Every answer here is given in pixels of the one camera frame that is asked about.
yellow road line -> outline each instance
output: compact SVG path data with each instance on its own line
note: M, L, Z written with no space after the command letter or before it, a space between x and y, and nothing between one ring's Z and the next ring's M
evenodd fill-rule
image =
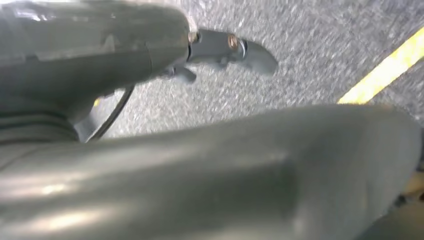
M97 98L93 103L93 107L97 107L99 103L100 103L100 98Z
M359 81L338 104L365 104L424 57L424 27Z

pavement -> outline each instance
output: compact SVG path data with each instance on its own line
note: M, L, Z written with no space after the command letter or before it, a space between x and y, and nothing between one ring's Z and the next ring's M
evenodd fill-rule
M278 59L272 77L231 65L196 66L187 85L139 85L107 137L191 128L292 106L336 103L424 27L422 0L174 0L199 27L258 41ZM377 94L424 125L424 61ZM100 123L120 95L93 109Z

brake lever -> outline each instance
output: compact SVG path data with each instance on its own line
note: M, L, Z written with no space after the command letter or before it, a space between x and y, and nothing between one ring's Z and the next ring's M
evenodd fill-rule
M209 63L220 69L236 63L264 75L273 75L278 67L278 61L263 46L228 32L199 29L189 47L187 63Z

asphalt road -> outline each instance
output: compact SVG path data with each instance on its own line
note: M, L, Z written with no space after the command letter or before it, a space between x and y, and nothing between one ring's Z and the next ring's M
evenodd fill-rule
M154 80L137 87L108 137L210 124L264 111L335 103L385 57L424 27L423 0L181 0L200 27L261 42L279 60L263 77L232 65L194 68L197 82ZM371 103L405 108L424 124L424 61ZM119 96L100 103L100 122Z

brass screw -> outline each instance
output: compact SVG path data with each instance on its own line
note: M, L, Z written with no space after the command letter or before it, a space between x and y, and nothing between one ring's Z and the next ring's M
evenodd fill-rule
M190 32L188 34L188 41L191 44L197 43L199 41L199 35L198 35L198 33L197 32Z
M239 47L239 39L233 35L233 34L229 34L228 35L228 46L229 48L235 50Z

